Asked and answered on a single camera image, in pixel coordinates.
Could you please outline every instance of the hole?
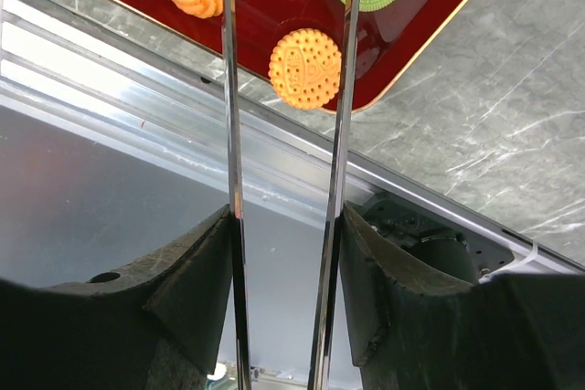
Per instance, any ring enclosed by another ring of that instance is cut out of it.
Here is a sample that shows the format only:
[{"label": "hole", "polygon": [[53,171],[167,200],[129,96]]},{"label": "hole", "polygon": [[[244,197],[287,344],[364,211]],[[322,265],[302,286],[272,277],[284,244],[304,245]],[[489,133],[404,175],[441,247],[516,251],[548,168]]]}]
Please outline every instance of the hole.
[{"label": "hole", "polygon": [[94,276],[90,279],[88,283],[106,283],[111,282],[112,280],[116,280],[120,277],[119,273],[109,272],[109,273],[102,273]]}]

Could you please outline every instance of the marble surface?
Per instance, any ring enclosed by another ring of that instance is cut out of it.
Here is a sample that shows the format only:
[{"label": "marble surface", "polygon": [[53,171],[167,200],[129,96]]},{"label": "marble surface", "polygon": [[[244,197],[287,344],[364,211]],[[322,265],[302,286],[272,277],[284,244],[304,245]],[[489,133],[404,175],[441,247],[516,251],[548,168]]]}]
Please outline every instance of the marble surface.
[{"label": "marble surface", "polygon": [[[53,0],[221,79],[221,62],[110,0]],[[585,264],[585,0],[471,0],[376,105],[351,148]],[[327,136],[240,73],[247,97]]]}]

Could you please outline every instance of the metal bracket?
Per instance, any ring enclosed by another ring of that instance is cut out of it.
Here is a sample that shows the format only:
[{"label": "metal bracket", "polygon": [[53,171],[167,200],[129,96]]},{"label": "metal bracket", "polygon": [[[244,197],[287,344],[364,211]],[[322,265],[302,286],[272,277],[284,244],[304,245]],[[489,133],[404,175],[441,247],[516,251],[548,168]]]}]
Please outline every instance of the metal bracket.
[{"label": "metal bracket", "polygon": [[359,207],[357,212],[382,237],[391,239],[401,248],[412,248],[434,232],[451,232],[467,247],[479,276],[514,260],[514,254],[509,249],[469,233],[444,218],[392,194],[374,195]]},{"label": "metal bracket", "polygon": [[584,276],[472,285],[384,239],[351,207],[344,220],[341,278],[364,390],[583,388]]},{"label": "metal bracket", "polygon": [[202,390],[231,281],[227,207],[172,243],[87,283],[0,280],[0,386]]}]

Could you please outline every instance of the red tray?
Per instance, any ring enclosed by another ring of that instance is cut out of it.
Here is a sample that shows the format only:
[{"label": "red tray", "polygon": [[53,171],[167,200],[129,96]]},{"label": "red tray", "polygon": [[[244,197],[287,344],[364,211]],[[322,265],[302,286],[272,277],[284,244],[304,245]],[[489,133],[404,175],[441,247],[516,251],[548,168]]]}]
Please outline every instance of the red tray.
[{"label": "red tray", "polygon": [[[118,0],[200,46],[221,52],[221,17],[201,20],[170,0]],[[354,111],[372,105],[467,0],[396,0],[360,13]],[[320,29],[341,47],[344,7],[339,0],[237,0],[238,62],[267,78],[273,47],[302,27]],[[337,100],[324,108],[334,111]]]}]

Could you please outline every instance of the white cable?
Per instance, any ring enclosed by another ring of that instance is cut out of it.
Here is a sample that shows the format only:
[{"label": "white cable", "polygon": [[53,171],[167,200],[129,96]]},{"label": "white cable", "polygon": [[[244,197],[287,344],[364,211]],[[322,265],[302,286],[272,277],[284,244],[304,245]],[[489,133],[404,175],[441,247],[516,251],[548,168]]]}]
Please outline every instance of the white cable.
[{"label": "white cable", "polygon": [[493,276],[495,276],[496,274],[501,274],[503,271],[510,271],[513,269],[518,269],[520,267],[524,267],[525,265],[529,264],[530,262],[532,262],[534,259],[536,259],[538,256],[538,243],[536,242],[532,242],[532,250],[530,251],[530,253],[528,253],[526,255],[525,258],[521,259],[521,260],[513,260],[511,263],[509,263],[508,265],[503,266],[500,269],[496,269],[494,271],[492,271],[490,274],[487,274],[484,276],[485,280],[489,280],[491,279]]}]

